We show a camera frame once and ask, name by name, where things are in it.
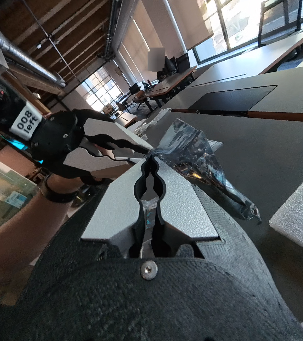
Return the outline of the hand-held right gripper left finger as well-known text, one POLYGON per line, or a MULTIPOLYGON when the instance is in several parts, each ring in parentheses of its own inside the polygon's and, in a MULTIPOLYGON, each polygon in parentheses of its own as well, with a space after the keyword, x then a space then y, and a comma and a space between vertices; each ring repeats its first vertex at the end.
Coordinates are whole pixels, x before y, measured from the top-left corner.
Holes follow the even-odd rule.
POLYGON ((141 199, 148 176, 149 158, 143 158, 109 184, 81 240, 116 245, 120 251, 141 251, 146 232, 141 199))

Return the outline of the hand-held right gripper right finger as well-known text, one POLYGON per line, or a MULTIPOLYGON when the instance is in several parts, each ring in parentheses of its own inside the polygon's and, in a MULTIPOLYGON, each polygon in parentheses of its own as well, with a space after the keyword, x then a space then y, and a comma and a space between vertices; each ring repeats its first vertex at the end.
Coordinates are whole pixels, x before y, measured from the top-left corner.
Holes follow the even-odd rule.
POLYGON ((183 244, 220 241, 193 185, 164 161, 152 159, 153 190, 158 194, 152 246, 178 251, 183 244))

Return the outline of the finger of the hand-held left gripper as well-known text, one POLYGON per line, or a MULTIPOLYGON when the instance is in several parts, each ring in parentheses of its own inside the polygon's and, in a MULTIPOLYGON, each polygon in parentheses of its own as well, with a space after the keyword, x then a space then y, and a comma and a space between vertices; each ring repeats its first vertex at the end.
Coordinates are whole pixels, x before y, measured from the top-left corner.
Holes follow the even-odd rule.
POLYGON ((148 154, 154 149, 147 141, 116 122, 88 119, 83 130, 89 142, 107 150, 130 149, 148 154))
POLYGON ((83 142, 69 152, 63 161, 63 178, 76 179, 90 176, 97 179, 117 179, 135 166, 141 159, 116 159, 111 155, 99 155, 96 145, 106 150, 130 149, 141 153, 140 142, 83 142))

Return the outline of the dark parts bag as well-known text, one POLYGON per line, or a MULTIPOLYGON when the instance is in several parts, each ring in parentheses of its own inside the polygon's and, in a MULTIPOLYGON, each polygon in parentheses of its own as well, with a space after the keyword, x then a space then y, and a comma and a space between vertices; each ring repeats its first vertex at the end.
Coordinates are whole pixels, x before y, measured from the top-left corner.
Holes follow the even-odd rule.
POLYGON ((209 140, 202 130, 176 119, 151 155, 199 186, 233 217, 262 222, 258 206, 228 179, 216 151, 222 142, 209 140))

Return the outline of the person's left forearm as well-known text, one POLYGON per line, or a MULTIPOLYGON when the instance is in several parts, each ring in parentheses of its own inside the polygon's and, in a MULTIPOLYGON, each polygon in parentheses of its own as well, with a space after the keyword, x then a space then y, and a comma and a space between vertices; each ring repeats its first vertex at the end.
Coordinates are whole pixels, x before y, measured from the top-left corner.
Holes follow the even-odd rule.
POLYGON ((9 282, 46 249, 62 226, 71 202, 57 203, 41 191, 0 226, 0 284, 9 282))

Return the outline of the dark grey desk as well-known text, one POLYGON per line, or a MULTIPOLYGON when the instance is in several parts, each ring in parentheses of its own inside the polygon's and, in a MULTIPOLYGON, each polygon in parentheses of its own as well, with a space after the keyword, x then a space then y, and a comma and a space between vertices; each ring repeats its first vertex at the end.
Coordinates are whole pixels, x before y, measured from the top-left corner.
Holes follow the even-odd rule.
POLYGON ((187 88, 170 100, 163 108, 172 112, 201 113, 303 122, 303 66, 264 73, 248 78, 187 88), (208 92, 255 88, 277 84, 278 88, 259 101, 249 111, 191 111, 188 110, 208 92))
POLYGON ((295 317, 303 322, 303 247, 269 221, 303 182, 303 122, 168 112, 146 134, 153 146, 180 120, 223 142, 217 151, 228 180, 260 210, 262 223, 237 219, 253 241, 295 317))

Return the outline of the light grey desk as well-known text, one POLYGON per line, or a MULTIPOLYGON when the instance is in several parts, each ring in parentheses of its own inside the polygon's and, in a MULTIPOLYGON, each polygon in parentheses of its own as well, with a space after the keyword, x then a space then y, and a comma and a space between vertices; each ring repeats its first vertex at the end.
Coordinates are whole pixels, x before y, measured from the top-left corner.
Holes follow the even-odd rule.
POLYGON ((303 44, 303 30, 264 46, 220 61, 206 70, 191 88, 264 74, 303 44))

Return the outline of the person's left hand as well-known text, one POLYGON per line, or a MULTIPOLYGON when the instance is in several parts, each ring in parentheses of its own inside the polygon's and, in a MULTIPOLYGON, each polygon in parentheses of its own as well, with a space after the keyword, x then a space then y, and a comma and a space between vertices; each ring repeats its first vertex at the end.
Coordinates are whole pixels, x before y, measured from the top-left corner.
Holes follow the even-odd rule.
POLYGON ((80 178, 67 179, 57 174, 51 174, 47 180, 49 189, 60 194, 77 192, 83 184, 80 178))

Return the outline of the black wristwatch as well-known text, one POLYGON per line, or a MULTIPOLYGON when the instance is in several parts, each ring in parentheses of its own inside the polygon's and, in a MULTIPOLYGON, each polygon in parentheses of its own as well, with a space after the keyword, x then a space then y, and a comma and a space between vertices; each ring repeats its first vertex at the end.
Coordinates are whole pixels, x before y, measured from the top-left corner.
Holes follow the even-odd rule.
POLYGON ((55 203, 69 203, 72 202, 76 198, 79 191, 73 192, 73 193, 67 193, 67 194, 60 194, 53 192, 49 186, 47 185, 47 180, 49 179, 49 175, 47 175, 40 185, 40 192, 41 194, 49 201, 55 202, 55 203))

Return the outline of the black office chair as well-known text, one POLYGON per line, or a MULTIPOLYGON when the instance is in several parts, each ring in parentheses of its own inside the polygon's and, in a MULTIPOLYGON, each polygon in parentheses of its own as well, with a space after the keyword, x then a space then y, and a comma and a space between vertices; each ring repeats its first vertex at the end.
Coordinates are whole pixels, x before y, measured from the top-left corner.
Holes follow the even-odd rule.
POLYGON ((263 39, 282 31, 302 28, 302 0, 268 0, 262 1, 260 12, 260 25, 258 46, 264 46, 263 39))

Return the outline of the silver duct pipe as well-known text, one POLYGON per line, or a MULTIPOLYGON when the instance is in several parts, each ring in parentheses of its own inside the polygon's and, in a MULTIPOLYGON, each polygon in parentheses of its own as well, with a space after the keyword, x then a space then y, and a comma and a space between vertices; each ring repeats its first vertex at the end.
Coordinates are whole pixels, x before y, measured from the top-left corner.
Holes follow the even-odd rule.
POLYGON ((29 70, 37 72, 41 76, 48 79, 49 81, 60 85, 66 86, 66 82, 57 72, 49 71, 47 68, 42 66, 35 59, 28 55, 25 51, 14 44, 8 40, 4 33, 0 31, 0 50, 12 58, 15 61, 27 66, 29 70))

